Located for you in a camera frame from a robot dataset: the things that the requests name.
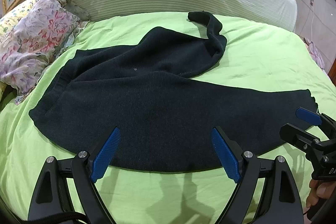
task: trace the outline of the green bedsheet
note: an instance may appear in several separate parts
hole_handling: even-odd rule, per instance
[[[196,80],[265,92],[309,89],[320,112],[336,118],[336,88],[309,56],[300,38],[288,31],[242,18],[216,16],[228,43],[221,61]],[[33,92],[16,106],[11,100],[0,113],[0,195],[26,219],[30,199],[44,160],[72,155],[52,144],[34,126],[28,111],[34,108],[57,71],[77,49],[137,44],[153,27],[162,26],[198,37],[206,29],[187,20],[187,13],[149,13],[114,17],[90,23],[75,44],[47,70]],[[325,139],[318,128],[309,130]],[[286,144],[264,155],[283,155],[292,168],[302,201],[308,194],[312,167],[304,154]],[[82,211],[70,181],[73,203]],[[187,174],[135,172],[109,167],[97,189],[117,223],[214,223],[235,187],[223,169]],[[251,220],[262,181],[251,203]]]

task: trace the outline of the bed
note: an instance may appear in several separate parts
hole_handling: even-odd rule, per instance
[[[134,45],[153,27],[162,26],[197,37],[206,33],[186,20],[190,10],[208,10],[223,25],[228,43],[219,64],[194,78],[219,85],[265,92],[309,89],[319,111],[336,118],[336,87],[311,59],[294,34],[294,0],[74,0],[87,9],[93,21],[75,43],[46,71],[21,104],[8,95],[0,113],[0,196],[19,217],[26,219],[34,186],[44,163],[71,153],[51,143],[28,115],[58,70],[76,50]],[[321,139],[317,128],[309,132]],[[285,144],[263,155],[283,155],[297,183],[302,204],[308,195],[312,167],[304,154]],[[262,180],[245,222],[252,220],[262,190]],[[235,187],[224,169],[192,173],[148,173],[109,167],[96,183],[117,223],[214,223]],[[75,209],[82,211],[74,184],[69,188]]]

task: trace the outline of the power cord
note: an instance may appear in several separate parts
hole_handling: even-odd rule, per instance
[[[309,11],[308,11],[308,15],[307,15],[306,21],[305,21],[305,23],[304,23],[304,25],[303,25],[303,27],[302,27],[301,32],[299,33],[299,35],[302,33],[303,28],[306,26],[306,23],[307,23],[307,20],[308,20],[308,17],[309,17],[310,10],[311,10],[311,5],[310,5],[310,7],[309,7]]]
[[[313,41],[313,21],[314,21],[314,15],[315,15],[314,6],[312,7],[313,7],[313,19],[311,21],[311,40],[310,41]]]

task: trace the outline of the floral pillow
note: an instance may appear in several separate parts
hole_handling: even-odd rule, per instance
[[[80,19],[57,0],[37,0],[26,17],[0,38],[0,81],[17,89],[19,104]]]
[[[0,36],[8,33],[33,8],[35,0],[26,0],[0,19]]]

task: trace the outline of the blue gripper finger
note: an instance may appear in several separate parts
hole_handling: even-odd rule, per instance
[[[297,118],[306,121],[314,126],[318,126],[320,124],[322,124],[322,119],[320,117],[320,115],[311,112],[307,109],[304,109],[302,107],[299,107],[296,112],[295,115]]]
[[[239,174],[238,161],[216,128],[211,131],[211,141],[227,176],[239,183],[242,177]]]
[[[120,140],[120,131],[119,128],[116,127],[92,163],[90,179],[93,183],[96,183],[98,179],[101,179],[104,176],[107,167],[116,153]]]

